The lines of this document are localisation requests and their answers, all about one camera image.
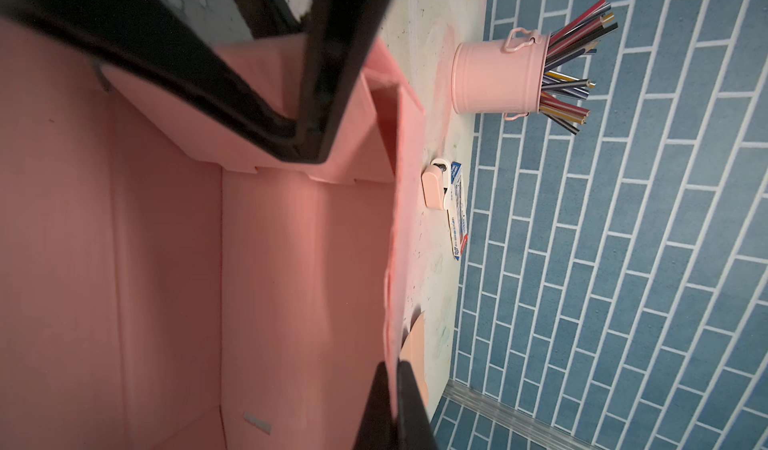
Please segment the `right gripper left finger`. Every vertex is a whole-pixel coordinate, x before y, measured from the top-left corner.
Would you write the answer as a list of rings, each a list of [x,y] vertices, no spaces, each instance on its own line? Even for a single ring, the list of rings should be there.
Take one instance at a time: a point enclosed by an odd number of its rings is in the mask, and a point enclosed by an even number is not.
[[[395,448],[395,426],[390,408],[388,372],[378,364],[357,431],[354,450],[389,450]]]

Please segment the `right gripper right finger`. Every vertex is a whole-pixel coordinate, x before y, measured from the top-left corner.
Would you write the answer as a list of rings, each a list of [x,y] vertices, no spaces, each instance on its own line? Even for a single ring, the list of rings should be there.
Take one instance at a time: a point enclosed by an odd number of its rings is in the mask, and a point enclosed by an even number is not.
[[[400,361],[397,367],[397,449],[437,450],[411,364]]]

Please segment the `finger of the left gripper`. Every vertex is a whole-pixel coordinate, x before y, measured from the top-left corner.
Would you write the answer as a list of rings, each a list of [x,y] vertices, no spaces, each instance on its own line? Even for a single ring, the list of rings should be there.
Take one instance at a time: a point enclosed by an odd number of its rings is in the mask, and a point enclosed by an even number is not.
[[[283,162],[328,159],[391,0],[312,0],[298,115],[281,116],[229,71],[212,117]]]
[[[318,161],[264,95],[160,0],[1,0],[2,16],[165,90],[281,161]]]

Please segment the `pink paper box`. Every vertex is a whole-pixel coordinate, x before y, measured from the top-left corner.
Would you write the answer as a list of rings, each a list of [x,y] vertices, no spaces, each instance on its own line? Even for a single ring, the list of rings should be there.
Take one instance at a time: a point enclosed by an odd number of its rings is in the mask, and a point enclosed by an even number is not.
[[[401,347],[424,111],[383,42],[328,160],[1,25],[1,445],[351,449]]]

